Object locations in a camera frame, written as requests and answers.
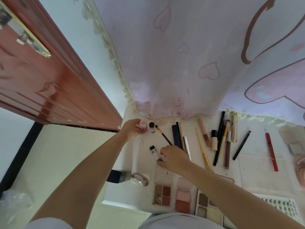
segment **person's left arm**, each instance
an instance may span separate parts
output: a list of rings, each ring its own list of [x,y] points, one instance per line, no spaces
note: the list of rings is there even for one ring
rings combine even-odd
[[[85,229],[97,196],[124,144],[143,134],[140,119],[126,121],[122,129],[86,157],[52,192],[30,222],[53,217],[73,229]]]

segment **floor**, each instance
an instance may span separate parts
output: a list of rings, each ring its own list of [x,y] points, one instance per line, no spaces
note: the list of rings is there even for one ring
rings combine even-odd
[[[18,213],[8,229],[20,229],[63,179],[92,151],[114,133],[90,129],[46,125],[14,182],[13,188],[27,193],[30,209]],[[95,202],[88,229],[138,228],[150,213],[101,204],[105,186]]]

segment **white pen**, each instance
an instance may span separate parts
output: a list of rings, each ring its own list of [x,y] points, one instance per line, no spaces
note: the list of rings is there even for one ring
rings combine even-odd
[[[188,139],[186,138],[186,136],[184,136],[183,138],[184,138],[184,141],[185,141],[186,152],[187,152],[187,154],[189,156],[189,159],[192,161]]]

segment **white sleeve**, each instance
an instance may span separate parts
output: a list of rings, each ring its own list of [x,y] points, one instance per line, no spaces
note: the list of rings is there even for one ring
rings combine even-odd
[[[27,224],[23,229],[73,229],[69,224],[61,219],[42,218]]]

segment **door handle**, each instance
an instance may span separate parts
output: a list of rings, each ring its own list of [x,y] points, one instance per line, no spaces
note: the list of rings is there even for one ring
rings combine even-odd
[[[19,37],[16,39],[21,45],[28,44],[40,55],[49,58],[50,51],[38,38],[17,18],[17,16],[0,0],[0,30],[9,25]]]

